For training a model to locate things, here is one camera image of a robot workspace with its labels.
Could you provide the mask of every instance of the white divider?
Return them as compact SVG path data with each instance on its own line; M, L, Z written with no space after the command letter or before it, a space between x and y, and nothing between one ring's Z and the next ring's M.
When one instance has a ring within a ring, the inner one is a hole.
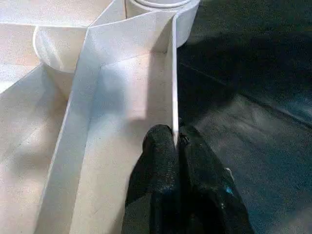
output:
M0 94L0 230L30 233L66 100L38 66Z
M0 23L0 93L39 65L33 26Z
M125 18L124 1L113 0L92 25ZM34 50L67 99L86 30L86 27L37 26L34 32Z
M119 232L144 135L158 123L177 133L173 14L88 29L36 234Z
M72 92L53 154L36 234L69 233L100 63L94 42L87 39L80 53Z
M113 0L90 26L117 22L124 19L126 19L125 1Z

